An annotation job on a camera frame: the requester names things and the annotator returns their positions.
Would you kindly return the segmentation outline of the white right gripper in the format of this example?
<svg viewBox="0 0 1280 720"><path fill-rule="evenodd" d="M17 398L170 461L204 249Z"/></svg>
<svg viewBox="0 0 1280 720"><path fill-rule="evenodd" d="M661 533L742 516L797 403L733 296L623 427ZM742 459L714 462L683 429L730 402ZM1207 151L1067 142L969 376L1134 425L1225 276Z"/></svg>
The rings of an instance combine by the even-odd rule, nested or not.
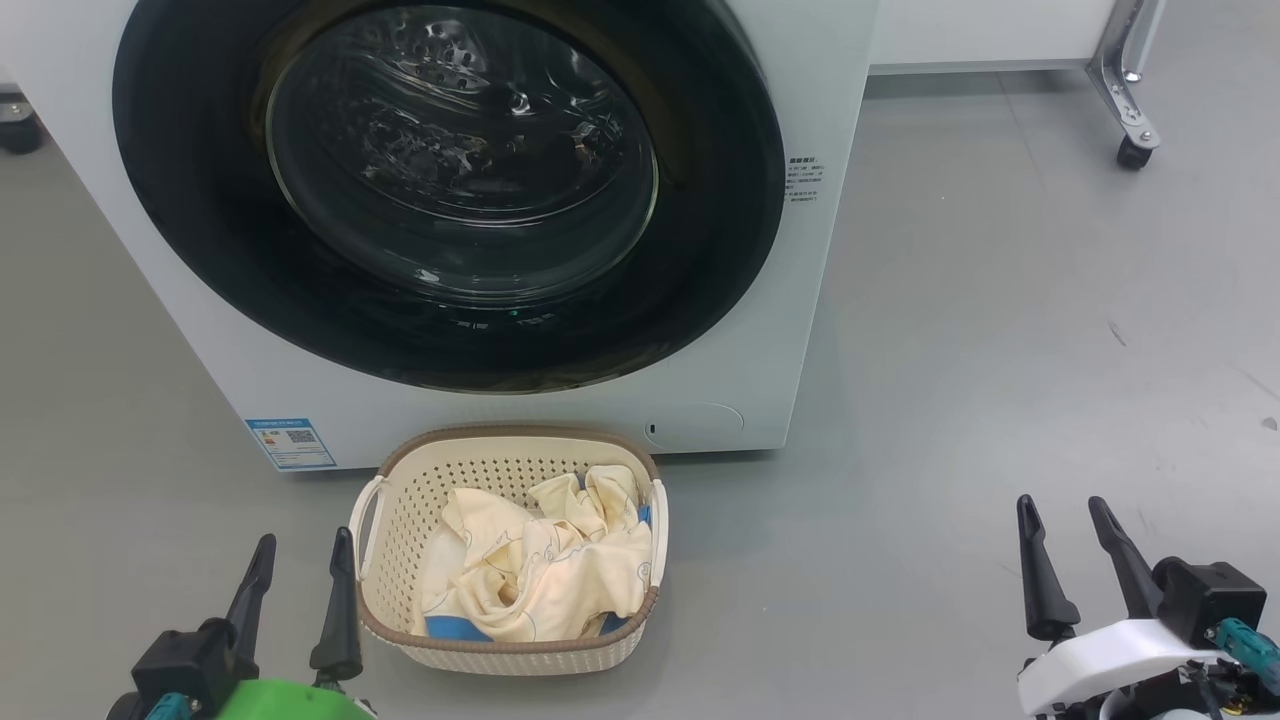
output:
<svg viewBox="0 0 1280 720"><path fill-rule="evenodd" d="M1018 675L1018 697L1027 716L1052 715L1059 705L1069 707L1149 680L1189 660L1215 665L1226 659L1213 646L1198 650L1188 644L1156 620L1164 592L1149 564L1105 498L1089 497L1088 509L1100 546L1114 565L1129 619L1074 637L1082 616L1053 569L1034 500L1020 496L1018 548L1027 634L1037 641L1064 641Z"/></svg>

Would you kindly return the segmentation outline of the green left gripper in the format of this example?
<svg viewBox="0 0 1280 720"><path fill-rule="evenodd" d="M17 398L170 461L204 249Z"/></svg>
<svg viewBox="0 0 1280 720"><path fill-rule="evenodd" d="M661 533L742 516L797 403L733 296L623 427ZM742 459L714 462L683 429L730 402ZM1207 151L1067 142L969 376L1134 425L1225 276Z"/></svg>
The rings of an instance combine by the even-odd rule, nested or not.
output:
<svg viewBox="0 0 1280 720"><path fill-rule="evenodd" d="M273 583L276 537L264 534L237 588L227 620L234 630L237 659L255 661L261 606ZM280 679L244 680L212 720L378 720L371 706L339 685L364 673L357 603L355 538L347 527L335 533L329 564L332 591L320 641L310 655L314 685Z"/></svg>

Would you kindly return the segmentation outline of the black round glass washer door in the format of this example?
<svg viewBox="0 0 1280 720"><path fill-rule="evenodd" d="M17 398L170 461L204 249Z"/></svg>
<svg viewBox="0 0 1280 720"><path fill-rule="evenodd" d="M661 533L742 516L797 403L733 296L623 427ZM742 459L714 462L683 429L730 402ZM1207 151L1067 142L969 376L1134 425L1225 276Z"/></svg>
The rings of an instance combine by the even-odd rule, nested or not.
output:
<svg viewBox="0 0 1280 720"><path fill-rule="evenodd" d="M445 392L669 357L746 293L785 205L724 0L137 0L113 113L143 210L220 299Z"/></svg>

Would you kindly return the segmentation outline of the cream perforated laundry basket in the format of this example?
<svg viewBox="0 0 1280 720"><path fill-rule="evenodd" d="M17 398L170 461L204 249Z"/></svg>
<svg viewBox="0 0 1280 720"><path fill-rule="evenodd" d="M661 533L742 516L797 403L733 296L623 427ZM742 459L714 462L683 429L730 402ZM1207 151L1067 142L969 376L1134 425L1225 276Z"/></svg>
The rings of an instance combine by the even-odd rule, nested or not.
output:
<svg viewBox="0 0 1280 720"><path fill-rule="evenodd" d="M532 486L594 465L630 468L650 506L650 585L634 616L576 641L463 642L422 634L422 580L435 568L435 537L451 491L484 489L535 512L527 495ZM622 664L639 647L657 606L669 541L667 493L652 456L618 436L570 427L470 427L419 436L365 486L349 524L364 626L424 666L490 676L573 675Z"/></svg>

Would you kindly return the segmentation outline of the white front-load washing machine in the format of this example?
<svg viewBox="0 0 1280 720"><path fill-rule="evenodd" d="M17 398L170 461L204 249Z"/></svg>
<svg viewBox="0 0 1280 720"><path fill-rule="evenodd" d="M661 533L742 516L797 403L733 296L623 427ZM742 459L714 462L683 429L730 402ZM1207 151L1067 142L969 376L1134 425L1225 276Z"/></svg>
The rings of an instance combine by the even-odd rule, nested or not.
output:
<svg viewBox="0 0 1280 720"><path fill-rule="evenodd" d="M881 0L724 0L780 114L786 164L774 245L741 300L687 347L612 380L539 395L445 392L356 372L273 334L210 290L160 236L123 167L114 67L136 1L0 0L0 67L243 424L308 419L337 469L374 468L413 436L475 425L596 429L650 454L701 454L667 452L644 432L654 410L699 402L732 407L745 423L735 447L712 452L785 445Z"/></svg>

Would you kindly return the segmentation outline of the blue energy label sticker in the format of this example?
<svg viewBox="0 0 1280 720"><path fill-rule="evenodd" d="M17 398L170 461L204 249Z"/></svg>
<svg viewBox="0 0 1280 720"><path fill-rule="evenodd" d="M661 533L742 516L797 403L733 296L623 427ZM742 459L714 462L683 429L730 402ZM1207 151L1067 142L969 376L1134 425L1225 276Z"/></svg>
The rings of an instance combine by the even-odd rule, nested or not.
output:
<svg viewBox="0 0 1280 720"><path fill-rule="evenodd" d="M337 469L333 455L308 419L246 419L244 424L278 471Z"/></svg>

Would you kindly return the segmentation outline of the round drain filter cover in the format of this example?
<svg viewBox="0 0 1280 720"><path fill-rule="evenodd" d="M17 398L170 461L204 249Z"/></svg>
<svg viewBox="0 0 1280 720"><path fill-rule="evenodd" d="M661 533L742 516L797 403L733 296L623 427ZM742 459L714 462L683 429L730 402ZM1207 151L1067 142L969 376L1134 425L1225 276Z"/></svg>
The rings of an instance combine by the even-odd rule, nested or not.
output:
<svg viewBox="0 0 1280 720"><path fill-rule="evenodd" d="M645 437L667 452L712 452L736 446L742 415L721 404L684 404L654 410Z"/></svg>

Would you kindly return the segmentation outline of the metal leg with caster wheel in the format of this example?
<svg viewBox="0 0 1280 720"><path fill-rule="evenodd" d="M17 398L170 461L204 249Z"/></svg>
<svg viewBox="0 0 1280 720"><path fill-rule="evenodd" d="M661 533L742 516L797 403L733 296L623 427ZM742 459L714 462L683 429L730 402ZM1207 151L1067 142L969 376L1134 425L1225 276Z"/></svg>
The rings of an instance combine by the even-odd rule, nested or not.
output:
<svg viewBox="0 0 1280 720"><path fill-rule="evenodd" d="M1125 170L1147 167L1161 138L1139 108L1132 86L1140 82L1151 40L1165 0L1114 0L1108 19L1085 72L1124 137L1116 163Z"/></svg>

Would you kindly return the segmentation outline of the white furniture panel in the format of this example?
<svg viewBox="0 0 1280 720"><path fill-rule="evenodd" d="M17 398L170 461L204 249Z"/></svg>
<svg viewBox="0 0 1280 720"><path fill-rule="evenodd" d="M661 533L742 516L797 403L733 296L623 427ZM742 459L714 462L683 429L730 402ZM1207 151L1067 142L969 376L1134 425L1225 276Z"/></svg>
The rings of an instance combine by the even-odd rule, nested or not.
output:
<svg viewBox="0 0 1280 720"><path fill-rule="evenodd" d="M1115 0L883 0L873 76L1073 68L1088 60Z"/></svg>

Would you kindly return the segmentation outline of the black caster wheel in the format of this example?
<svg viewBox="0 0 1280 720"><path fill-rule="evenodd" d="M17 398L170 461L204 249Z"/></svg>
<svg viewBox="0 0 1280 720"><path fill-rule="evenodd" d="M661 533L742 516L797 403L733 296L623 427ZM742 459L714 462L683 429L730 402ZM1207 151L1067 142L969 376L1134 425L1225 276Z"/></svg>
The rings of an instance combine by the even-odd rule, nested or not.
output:
<svg viewBox="0 0 1280 720"><path fill-rule="evenodd" d="M42 145L44 132L27 97L20 92L0 92L0 150L26 155Z"/></svg>

